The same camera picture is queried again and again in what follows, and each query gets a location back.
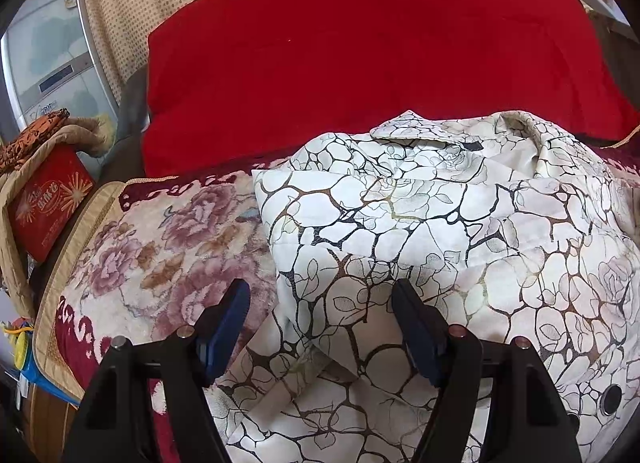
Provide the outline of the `blue yellow plastic toy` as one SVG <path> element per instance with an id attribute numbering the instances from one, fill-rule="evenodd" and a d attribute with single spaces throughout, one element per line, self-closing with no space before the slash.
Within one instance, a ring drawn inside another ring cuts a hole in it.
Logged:
<path id="1" fill-rule="evenodd" d="M 34 345 L 32 345 L 34 332 L 35 328 L 27 321 L 17 321 L 17 323 L 2 322 L 1 333 L 12 346 L 14 367 L 20 372 L 20 376 L 24 381 L 34 384 L 55 398 L 77 407 L 79 402 L 76 399 L 59 389 L 38 369 Z"/>

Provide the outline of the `red gift box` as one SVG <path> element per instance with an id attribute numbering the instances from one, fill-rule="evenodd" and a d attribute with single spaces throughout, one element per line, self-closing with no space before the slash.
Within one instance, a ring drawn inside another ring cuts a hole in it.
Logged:
<path id="1" fill-rule="evenodd" d="M 9 205 L 17 244 L 42 263 L 93 185 L 76 150 L 56 145 Z"/>

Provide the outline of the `white black patterned coat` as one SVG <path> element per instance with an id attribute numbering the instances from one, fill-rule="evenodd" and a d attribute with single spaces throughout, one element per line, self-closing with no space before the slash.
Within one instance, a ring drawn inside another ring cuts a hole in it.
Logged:
<path id="1" fill-rule="evenodd" d="M 436 391 L 393 283 L 533 343 L 600 462 L 639 405 L 639 177 L 538 116 L 405 112 L 253 174 L 278 301 L 209 406 L 235 462 L 405 462 Z"/>

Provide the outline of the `orange black folded cloth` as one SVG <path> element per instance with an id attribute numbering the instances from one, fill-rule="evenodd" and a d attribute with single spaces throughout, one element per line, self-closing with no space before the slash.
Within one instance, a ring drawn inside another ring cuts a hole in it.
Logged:
<path id="1" fill-rule="evenodd" d="M 70 117 L 66 108 L 40 116 L 29 124 L 13 142 L 1 148 L 1 174 L 16 171 L 51 138 Z"/>

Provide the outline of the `beige garment on box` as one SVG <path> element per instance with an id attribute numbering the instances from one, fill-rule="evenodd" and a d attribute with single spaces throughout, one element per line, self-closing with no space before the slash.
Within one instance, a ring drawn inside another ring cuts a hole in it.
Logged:
<path id="1" fill-rule="evenodd" d="M 1 283 L 21 317 L 36 316 L 27 260 L 46 260 L 94 186 L 78 154 L 102 157 L 114 139 L 106 114 L 75 118 L 61 109 L 1 147 Z"/>

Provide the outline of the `floral plush blanket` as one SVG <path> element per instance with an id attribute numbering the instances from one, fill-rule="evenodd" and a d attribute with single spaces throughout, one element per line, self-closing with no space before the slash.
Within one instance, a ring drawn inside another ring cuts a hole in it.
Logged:
<path id="1" fill-rule="evenodd" d="M 66 391 L 73 396 L 85 391 L 114 336 L 136 344 L 165 339 L 198 320 L 233 280 L 242 279 L 252 296 L 230 369 L 278 301 L 276 265 L 253 174 L 282 164 L 299 149 L 218 170 L 129 183 L 107 210 L 81 218 L 43 303 L 70 368 L 70 375 L 60 379 Z M 608 153 L 611 162 L 639 177 L 624 151 L 591 150 Z M 218 382 L 204 391 L 208 406 Z"/>

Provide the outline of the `red sofa cover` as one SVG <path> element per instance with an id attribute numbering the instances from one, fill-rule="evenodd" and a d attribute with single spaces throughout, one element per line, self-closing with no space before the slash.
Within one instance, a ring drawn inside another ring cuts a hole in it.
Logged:
<path id="1" fill-rule="evenodd" d="M 149 37 L 145 174 L 525 110 L 616 142 L 639 113 L 578 0 L 196 0 Z"/>

